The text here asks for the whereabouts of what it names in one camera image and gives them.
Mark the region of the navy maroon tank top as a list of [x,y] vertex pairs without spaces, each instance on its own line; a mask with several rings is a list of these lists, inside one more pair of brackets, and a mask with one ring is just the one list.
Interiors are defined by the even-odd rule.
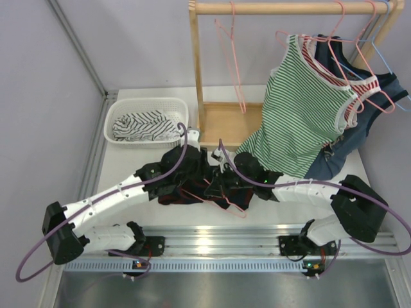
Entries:
[[226,198],[206,196],[204,191],[212,180],[213,171],[217,166],[211,166],[204,176],[184,182],[176,187],[170,194],[158,198],[161,205],[191,205],[194,203],[211,203],[223,210],[228,210],[231,205],[236,205],[241,210],[247,210],[254,195],[252,189],[231,189]]

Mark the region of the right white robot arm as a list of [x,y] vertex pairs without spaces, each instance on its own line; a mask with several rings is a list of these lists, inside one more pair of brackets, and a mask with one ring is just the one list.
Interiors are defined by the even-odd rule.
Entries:
[[324,245],[346,238],[372,243],[387,213],[377,205],[382,198],[355,175],[347,175],[338,184],[316,184],[314,180],[267,171],[249,153],[225,157],[222,151],[214,150],[211,156],[218,165],[206,195],[223,197],[236,189],[250,189],[261,200],[331,211],[325,218],[311,218],[301,229],[297,246],[305,254],[315,254]]

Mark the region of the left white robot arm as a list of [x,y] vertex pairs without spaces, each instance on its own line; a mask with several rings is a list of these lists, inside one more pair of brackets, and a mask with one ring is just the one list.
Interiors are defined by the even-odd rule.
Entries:
[[146,237],[142,228],[131,221],[103,227],[105,219],[134,205],[152,200],[170,199],[180,186],[203,178],[209,170],[207,150],[177,146],[158,162],[149,163],[128,178],[99,194],[78,202],[46,207],[42,233],[56,265],[67,264],[83,253],[117,250],[140,254]]

